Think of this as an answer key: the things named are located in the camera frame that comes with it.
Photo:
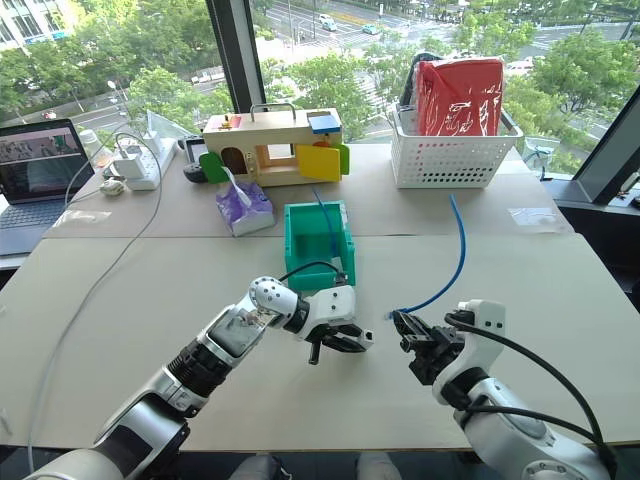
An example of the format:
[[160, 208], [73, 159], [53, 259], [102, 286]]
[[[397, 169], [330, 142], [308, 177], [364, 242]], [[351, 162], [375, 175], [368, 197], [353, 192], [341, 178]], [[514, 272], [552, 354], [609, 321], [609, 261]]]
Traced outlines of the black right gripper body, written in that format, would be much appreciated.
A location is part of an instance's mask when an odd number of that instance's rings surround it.
[[418, 336], [411, 346], [401, 346], [414, 353], [409, 369], [423, 386], [432, 386], [438, 375], [451, 364], [464, 348], [463, 337], [452, 327], [430, 327], [430, 335]]

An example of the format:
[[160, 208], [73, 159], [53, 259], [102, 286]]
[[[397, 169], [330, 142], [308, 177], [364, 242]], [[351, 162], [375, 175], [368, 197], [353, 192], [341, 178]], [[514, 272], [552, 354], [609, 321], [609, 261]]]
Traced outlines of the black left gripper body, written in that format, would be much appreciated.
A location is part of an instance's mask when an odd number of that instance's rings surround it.
[[310, 365], [317, 365], [319, 363], [321, 347], [330, 347], [332, 338], [333, 329], [328, 324], [317, 325], [304, 338], [304, 340], [311, 345], [308, 358], [308, 363]]

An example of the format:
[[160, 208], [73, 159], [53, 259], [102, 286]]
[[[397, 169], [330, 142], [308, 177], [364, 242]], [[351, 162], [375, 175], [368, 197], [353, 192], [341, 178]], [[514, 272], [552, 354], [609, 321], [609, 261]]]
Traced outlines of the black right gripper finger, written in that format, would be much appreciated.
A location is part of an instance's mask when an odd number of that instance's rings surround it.
[[395, 319], [394, 326], [401, 336], [401, 346], [411, 346], [414, 340], [421, 335], [421, 327], [412, 319]]
[[430, 327], [413, 314], [393, 311], [392, 321], [398, 334], [403, 337], [408, 335], [426, 337], [430, 335]]

